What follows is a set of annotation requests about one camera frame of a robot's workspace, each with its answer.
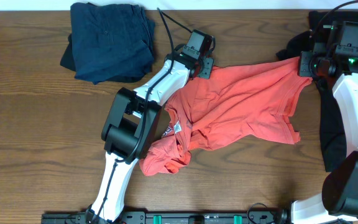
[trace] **black fabric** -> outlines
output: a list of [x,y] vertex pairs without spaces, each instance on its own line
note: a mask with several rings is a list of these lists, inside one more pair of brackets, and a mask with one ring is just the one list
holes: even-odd
[[[309,26],[317,26],[326,12],[309,12]],[[323,25],[330,25],[333,21],[358,22],[358,12],[334,12]],[[292,38],[286,49],[276,53],[280,60],[300,56],[301,51],[311,50],[310,32],[306,31]],[[327,172],[337,168],[346,158],[346,137],[339,106],[333,96],[332,90],[325,80],[315,80],[321,97],[320,143],[324,165]]]
[[151,72],[155,23],[142,7],[75,3],[70,15],[72,34],[60,65],[76,71],[75,78],[137,82]]

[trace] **table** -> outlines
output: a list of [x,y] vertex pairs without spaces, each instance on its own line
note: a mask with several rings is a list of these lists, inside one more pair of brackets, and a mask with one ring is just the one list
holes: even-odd
[[[308,29],[308,11],[167,11],[216,37],[216,65],[273,62]],[[74,212],[93,203],[104,172],[100,133],[121,87],[150,80],[170,51],[157,14],[153,72],[138,83],[75,80],[59,66],[71,32],[68,11],[0,12],[0,223],[39,223],[44,212]],[[187,31],[168,22],[175,44]],[[327,176],[319,146],[319,94],[300,96],[291,119],[295,145],[247,136],[217,151],[193,151],[176,175],[145,177],[134,169],[130,207],[158,210],[247,210],[256,202],[288,206],[321,191]]]

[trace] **wooden table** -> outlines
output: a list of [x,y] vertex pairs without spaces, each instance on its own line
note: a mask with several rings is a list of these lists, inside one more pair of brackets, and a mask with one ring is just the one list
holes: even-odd
[[[168,11],[216,37],[216,65],[277,60],[275,53],[308,29],[308,11]],[[0,223],[39,223],[44,212],[93,203],[104,171],[101,129],[122,86],[149,80],[169,53],[156,11],[157,59],[138,83],[75,80],[59,66],[71,32],[70,13],[0,12]],[[176,44],[188,33],[168,23]],[[152,210],[247,210],[256,202],[289,205],[318,194],[327,173],[319,145],[319,95],[306,87],[291,123],[296,145],[247,136],[213,152],[193,151],[177,175],[145,177],[137,166],[125,203]]]

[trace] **red fabric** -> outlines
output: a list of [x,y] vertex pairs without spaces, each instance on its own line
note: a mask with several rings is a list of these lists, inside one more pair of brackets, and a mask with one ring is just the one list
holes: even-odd
[[216,67],[209,80],[189,81],[167,101],[171,122],[163,138],[140,160],[143,173],[175,174],[189,164],[190,150],[219,149],[249,134],[286,144],[298,142],[299,133],[288,117],[311,79],[299,77],[297,70],[298,57]]

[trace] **white panel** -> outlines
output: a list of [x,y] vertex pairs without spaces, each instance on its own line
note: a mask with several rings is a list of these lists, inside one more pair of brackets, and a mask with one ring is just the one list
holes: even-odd
[[[0,0],[0,11],[15,10],[70,10],[74,2],[84,0]],[[146,9],[155,10],[203,10],[203,9],[332,9],[344,0],[89,0],[95,5],[130,3],[140,4]],[[352,4],[346,9],[358,9],[358,4]]]

